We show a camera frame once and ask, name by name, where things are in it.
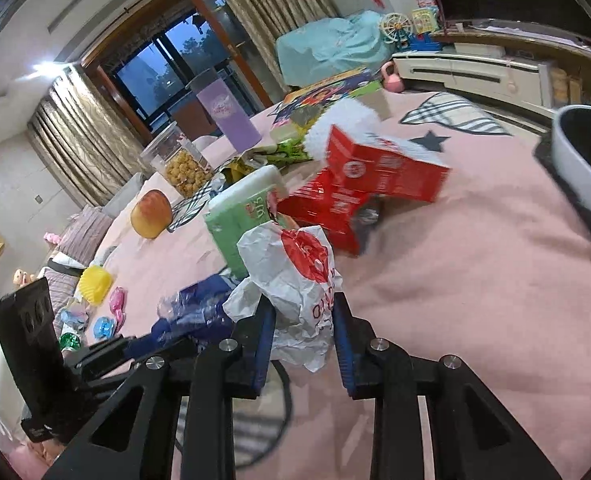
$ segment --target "pink toy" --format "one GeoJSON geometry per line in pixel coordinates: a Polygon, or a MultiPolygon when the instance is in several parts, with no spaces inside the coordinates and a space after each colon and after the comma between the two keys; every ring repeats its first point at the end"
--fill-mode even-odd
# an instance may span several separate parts
{"type": "Polygon", "coordinates": [[[58,245],[62,240],[62,238],[59,235],[53,233],[45,233],[44,239],[50,244],[54,245],[58,245]]]}
{"type": "Polygon", "coordinates": [[[122,328],[125,319],[127,319],[127,315],[124,313],[126,299],[127,293],[121,286],[117,286],[109,297],[109,310],[111,310],[111,314],[116,316],[116,329],[114,333],[117,333],[122,328]]]}
{"type": "Polygon", "coordinates": [[[404,90],[404,85],[402,83],[402,78],[396,73],[395,71],[395,63],[393,61],[389,61],[388,63],[384,63],[382,68],[380,69],[380,73],[382,77],[384,77],[384,88],[387,89],[389,92],[395,92],[399,94],[404,90]],[[387,72],[389,67],[393,67],[393,72],[390,74],[387,72]]]}

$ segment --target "red box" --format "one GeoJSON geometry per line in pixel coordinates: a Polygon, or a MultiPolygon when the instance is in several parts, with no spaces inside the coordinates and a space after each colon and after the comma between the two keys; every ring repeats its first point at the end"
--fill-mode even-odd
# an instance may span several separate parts
{"type": "Polygon", "coordinates": [[[380,214],[380,201],[369,193],[344,189],[328,168],[278,202],[278,211],[298,224],[319,225],[334,248],[360,254],[380,214]]]}
{"type": "Polygon", "coordinates": [[[327,164],[347,189],[435,202],[450,168],[424,146],[365,133],[331,129],[327,164]]]}

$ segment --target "red and yellow apple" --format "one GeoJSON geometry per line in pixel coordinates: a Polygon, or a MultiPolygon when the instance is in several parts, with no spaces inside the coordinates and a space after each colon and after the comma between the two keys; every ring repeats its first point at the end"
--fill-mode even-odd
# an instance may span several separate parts
{"type": "Polygon", "coordinates": [[[173,220],[172,205],[157,189],[147,192],[131,211],[131,226],[143,238],[153,240],[173,220]]]}

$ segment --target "star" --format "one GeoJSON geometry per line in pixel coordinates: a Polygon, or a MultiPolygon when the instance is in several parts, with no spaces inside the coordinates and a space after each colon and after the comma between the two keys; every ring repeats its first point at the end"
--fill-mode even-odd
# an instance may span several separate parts
{"type": "Polygon", "coordinates": [[[431,130],[427,132],[424,137],[416,137],[415,139],[409,139],[411,142],[415,142],[421,146],[424,146],[431,152],[443,152],[442,143],[451,137],[438,137],[431,130]]]}

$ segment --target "purple tumbler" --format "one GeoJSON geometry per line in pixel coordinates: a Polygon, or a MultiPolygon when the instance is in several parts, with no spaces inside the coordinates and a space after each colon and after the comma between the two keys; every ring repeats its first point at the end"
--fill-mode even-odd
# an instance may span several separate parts
{"type": "Polygon", "coordinates": [[[262,136],[213,68],[196,75],[189,86],[238,153],[260,142],[262,136]]]}

